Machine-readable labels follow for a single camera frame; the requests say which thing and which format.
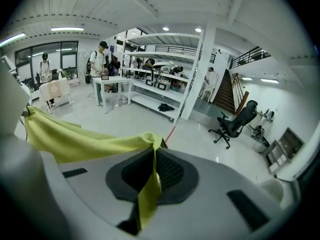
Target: man with backpack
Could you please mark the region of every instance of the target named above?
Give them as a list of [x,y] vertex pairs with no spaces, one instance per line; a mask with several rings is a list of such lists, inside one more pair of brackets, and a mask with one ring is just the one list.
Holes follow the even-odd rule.
[[[42,54],[42,61],[38,65],[41,86],[42,84],[50,82],[52,80],[52,70],[54,69],[54,67],[52,66],[51,61],[48,60],[48,53],[44,52]],[[50,99],[49,102],[46,102],[49,108],[56,106],[54,99]]]
[[[106,64],[106,57],[104,55],[104,50],[108,49],[108,45],[105,41],[101,41],[98,46],[98,50],[95,50],[93,53],[91,53],[90,56],[90,75],[92,78],[99,78],[101,77],[101,74],[103,71],[106,70],[105,64]],[[99,104],[102,106],[102,97],[101,97],[101,85],[97,84],[96,86],[97,90],[97,96]]]

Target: white pillar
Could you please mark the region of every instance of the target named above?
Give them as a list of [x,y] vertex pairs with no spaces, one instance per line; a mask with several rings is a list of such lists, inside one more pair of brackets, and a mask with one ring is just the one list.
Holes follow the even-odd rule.
[[201,90],[201,86],[204,82],[204,79],[209,67],[210,57],[211,57],[212,49],[214,47],[214,42],[215,42],[215,36],[216,36],[216,25],[213,20],[209,20],[206,25],[204,36],[203,36],[202,53],[201,53],[201,58],[198,62],[197,72],[195,74],[195,78],[189,93],[189,97],[186,100],[186,104],[181,114],[181,117],[183,119],[188,120],[191,114],[191,111],[194,108],[194,105],[196,103],[198,94]]

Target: black railing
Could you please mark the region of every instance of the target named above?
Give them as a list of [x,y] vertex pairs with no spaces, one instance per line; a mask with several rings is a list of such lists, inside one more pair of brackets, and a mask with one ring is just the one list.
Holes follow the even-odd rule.
[[232,62],[230,63],[230,69],[248,64],[250,62],[256,62],[258,60],[264,59],[264,58],[268,58],[271,55],[269,53],[267,53],[265,50],[261,49],[259,46],[257,46],[256,48],[248,51],[247,53],[241,55],[238,58],[235,58],[234,60],[232,60]]
[[[189,48],[189,47],[179,47],[179,46],[168,46],[168,45],[156,45],[155,46],[156,52],[165,52],[165,53],[179,53],[184,52],[183,54],[196,56],[197,49],[195,48]],[[210,62],[215,62],[216,55],[211,54]]]

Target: white floor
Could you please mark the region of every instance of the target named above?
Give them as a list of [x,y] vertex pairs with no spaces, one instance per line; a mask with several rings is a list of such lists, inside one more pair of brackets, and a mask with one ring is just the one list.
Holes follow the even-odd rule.
[[[143,132],[153,132],[162,135],[166,140],[174,125],[168,118],[153,110],[148,110],[139,104],[119,101],[116,93],[107,94],[109,112],[104,113],[102,106],[96,106],[95,99],[88,97],[93,93],[91,85],[71,88],[72,106],[66,98],[56,99],[56,107],[51,109],[52,116],[61,120],[82,125],[82,128],[126,137]],[[41,101],[33,106],[46,109]],[[25,129],[19,122],[15,134],[25,139]],[[266,164],[260,154],[248,148],[239,139],[231,139],[230,149],[221,139],[214,143],[215,133],[194,120],[179,118],[175,129],[167,140],[169,149],[185,152],[197,157],[227,165],[247,177],[254,184],[259,184],[273,177],[269,175]]]

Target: staircase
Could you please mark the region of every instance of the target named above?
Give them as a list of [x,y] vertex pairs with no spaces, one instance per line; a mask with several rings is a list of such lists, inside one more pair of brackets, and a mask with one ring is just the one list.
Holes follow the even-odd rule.
[[225,70],[221,85],[213,100],[214,105],[235,114],[235,101],[232,82],[228,70]]

